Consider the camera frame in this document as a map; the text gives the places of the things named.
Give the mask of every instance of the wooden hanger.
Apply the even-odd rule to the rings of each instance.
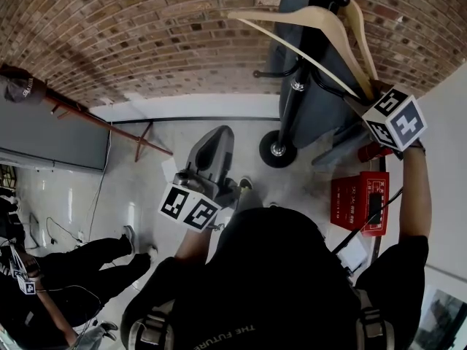
[[[358,24],[355,23],[358,21],[358,13],[355,14],[355,8],[349,10],[351,21],[354,22],[355,27],[358,27]],[[273,12],[261,12],[261,11],[247,11],[242,10],[238,12],[230,12],[228,14],[229,18],[236,18],[243,23],[246,23],[249,26],[252,26],[264,34],[270,36],[271,38],[277,40],[281,44],[290,48],[295,53],[298,53],[300,56],[304,57],[306,60],[313,63],[321,71],[331,77],[335,82],[337,82],[341,87],[343,87],[347,92],[355,96],[355,93],[350,90],[347,85],[345,85],[339,78],[332,74],[329,70],[321,66],[317,61],[313,60],[311,57],[300,51],[297,47],[289,44],[285,40],[279,38],[277,35],[274,35],[272,32],[267,31],[261,28],[254,23],[251,23],[248,20],[267,20],[272,22],[281,22],[281,23],[291,23],[294,25],[307,26],[312,28],[320,29],[329,39],[331,44],[336,48],[337,52],[340,54],[344,62],[346,63],[349,70],[354,75],[358,84],[361,86],[363,92],[369,100],[373,100],[374,94],[371,84],[368,77],[363,72],[362,68],[358,64],[355,56],[350,49],[349,39],[347,38],[347,33],[345,31],[344,25],[342,22],[333,14],[331,11],[326,10],[322,7],[304,7],[296,12],[292,13],[273,13]]]
[[[365,61],[366,71],[371,79],[378,80],[377,68],[374,66],[373,57],[371,57],[368,43],[365,36],[365,20],[363,19],[362,9],[354,0],[350,0],[350,4],[341,8],[345,17],[349,21],[350,28],[357,39],[358,47]]]

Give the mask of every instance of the floor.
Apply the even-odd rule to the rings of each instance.
[[[341,175],[357,174],[369,169],[368,165],[355,163],[352,156],[346,158],[343,166],[313,168],[311,160],[329,149],[331,134],[323,136],[313,145],[299,151],[298,158],[289,167],[281,170],[266,166],[258,153],[262,136],[279,128],[272,121],[177,121],[154,124],[150,141],[156,141],[174,152],[178,169],[185,167],[191,147],[208,131],[226,124],[235,134],[233,164],[229,176],[239,181],[242,176],[253,180],[255,188],[265,204],[276,202],[280,206],[298,210],[312,218],[328,237],[340,241],[346,233],[330,225],[329,198],[330,180],[336,172]],[[130,133],[141,134],[145,124],[121,125]],[[83,174],[71,171],[32,171],[18,170],[18,193],[21,198],[21,217],[27,222],[32,212],[40,224],[40,242],[45,248],[39,254],[66,252],[74,248],[74,239],[58,226],[49,222],[49,231],[58,240],[50,244],[45,231],[46,219],[52,217],[74,236],[84,235],[87,240],[104,237],[119,237],[123,225],[134,227],[138,244],[143,248],[152,243],[158,248],[158,262],[174,255],[185,229],[170,222],[157,213],[157,208],[166,186],[162,162],[169,157],[153,149],[144,148],[141,159],[134,162],[136,145],[119,136],[112,136],[107,172],[102,182],[99,202],[95,209],[95,198],[101,175]],[[218,222],[230,214],[225,211]],[[287,232],[293,232],[290,225],[284,225]],[[214,235],[212,249],[215,248],[220,232]],[[129,262],[126,258],[117,264]],[[98,319],[108,319],[120,323],[125,306],[141,288],[150,273],[129,287],[122,295],[111,300],[99,314]],[[117,349],[119,343],[104,340],[103,349]]]

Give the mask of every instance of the gray panel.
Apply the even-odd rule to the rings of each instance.
[[[109,132],[53,105],[0,101],[0,148],[74,166],[104,169]]]

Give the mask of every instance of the red fire extinguisher box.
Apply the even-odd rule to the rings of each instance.
[[[331,182],[331,223],[346,230],[361,228],[389,199],[389,173],[362,171],[358,176]],[[364,236],[386,234],[388,207],[362,230]]]

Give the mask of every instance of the brick wall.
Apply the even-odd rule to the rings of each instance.
[[[380,77],[418,95],[467,57],[467,0],[356,0]],[[0,0],[0,61],[86,105],[125,93],[275,93],[269,39],[235,20],[279,0]],[[350,38],[360,57],[355,40]]]

